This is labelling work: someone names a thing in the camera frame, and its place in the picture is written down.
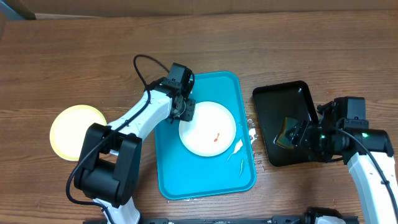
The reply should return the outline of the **green and yellow sponge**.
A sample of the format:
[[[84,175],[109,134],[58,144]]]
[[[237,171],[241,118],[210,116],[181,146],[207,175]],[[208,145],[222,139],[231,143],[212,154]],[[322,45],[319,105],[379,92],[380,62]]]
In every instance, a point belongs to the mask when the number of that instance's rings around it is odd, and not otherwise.
[[[283,147],[284,149],[293,150],[294,144],[292,141],[298,125],[298,120],[286,117],[282,123],[279,134],[275,138],[274,143],[279,147]]]

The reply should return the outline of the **light blue plate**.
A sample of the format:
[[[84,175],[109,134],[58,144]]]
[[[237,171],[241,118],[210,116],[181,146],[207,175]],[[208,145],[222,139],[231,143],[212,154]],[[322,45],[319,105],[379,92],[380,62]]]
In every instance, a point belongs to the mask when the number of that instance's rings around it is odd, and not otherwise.
[[[191,121],[181,121],[178,133],[183,145],[192,153],[213,157],[224,153],[236,137],[232,113],[219,103],[204,101],[195,105]]]

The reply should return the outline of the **yellow-green plate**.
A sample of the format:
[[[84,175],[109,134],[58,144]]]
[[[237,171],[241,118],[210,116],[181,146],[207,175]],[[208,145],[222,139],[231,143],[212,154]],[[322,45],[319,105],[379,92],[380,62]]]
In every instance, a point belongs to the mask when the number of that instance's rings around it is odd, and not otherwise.
[[[50,145],[62,159],[78,161],[87,129],[107,124],[103,114],[89,105],[75,105],[63,110],[50,128]]]

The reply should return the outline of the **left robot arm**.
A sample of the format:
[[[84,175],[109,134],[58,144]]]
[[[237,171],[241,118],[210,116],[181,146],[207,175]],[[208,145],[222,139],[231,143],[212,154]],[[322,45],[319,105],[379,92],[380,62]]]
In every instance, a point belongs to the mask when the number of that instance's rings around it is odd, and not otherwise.
[[[66,195],[72,203],[101,209],[105,223],[139,223],[132,193],[136,189],[142,143],[163,120],[191,121],[192,87],[147,87],[142,98],[119,119],[86,131],[78,164]]]

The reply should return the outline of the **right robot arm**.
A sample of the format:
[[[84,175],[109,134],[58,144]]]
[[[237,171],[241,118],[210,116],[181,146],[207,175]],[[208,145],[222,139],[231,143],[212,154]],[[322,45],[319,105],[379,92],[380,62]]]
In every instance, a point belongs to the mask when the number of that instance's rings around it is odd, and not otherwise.
[[[313,162],[342,160],[357,188],[366,223],[397,223],[397,177],[388,134],[366,120],[317,124],[286,118],[281,136]]]

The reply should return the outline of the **black plastic tray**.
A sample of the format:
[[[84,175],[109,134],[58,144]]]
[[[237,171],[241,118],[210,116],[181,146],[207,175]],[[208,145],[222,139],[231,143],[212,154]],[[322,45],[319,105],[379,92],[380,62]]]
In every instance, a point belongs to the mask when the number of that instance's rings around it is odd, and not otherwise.
[[[317,123],[312,96],[304,81],[257,87],[252,92],[268,160],[275,167],[309,162],[307,152],[284,137],[284,128],[307,121]]]

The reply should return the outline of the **teal plastic tray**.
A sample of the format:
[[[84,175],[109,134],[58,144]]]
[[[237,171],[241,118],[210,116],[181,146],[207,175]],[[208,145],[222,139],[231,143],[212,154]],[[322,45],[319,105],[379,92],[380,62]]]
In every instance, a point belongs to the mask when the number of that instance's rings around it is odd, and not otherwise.
[[[178,121],[160,122],[154,129],[160,192],[179,200],[249,190],[256,168],[238,77],[228,71],[198,74],[190,96],[197,103],[212,101],[228,109],[236,135],[225,152],[198,156],[183,145]]]

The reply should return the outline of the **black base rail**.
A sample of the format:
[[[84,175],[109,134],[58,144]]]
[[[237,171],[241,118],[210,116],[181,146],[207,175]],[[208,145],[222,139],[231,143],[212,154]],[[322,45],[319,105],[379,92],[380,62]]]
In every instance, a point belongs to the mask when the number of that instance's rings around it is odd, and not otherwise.
[[[150,224],[314,224],[314,223],[347,223],[359,224],[358,216],[342,215],[335,209],[308,207],[301,215],[274,215],[270,218],[216,218],[216,219],[179,219],[140,218],[141,223]]]

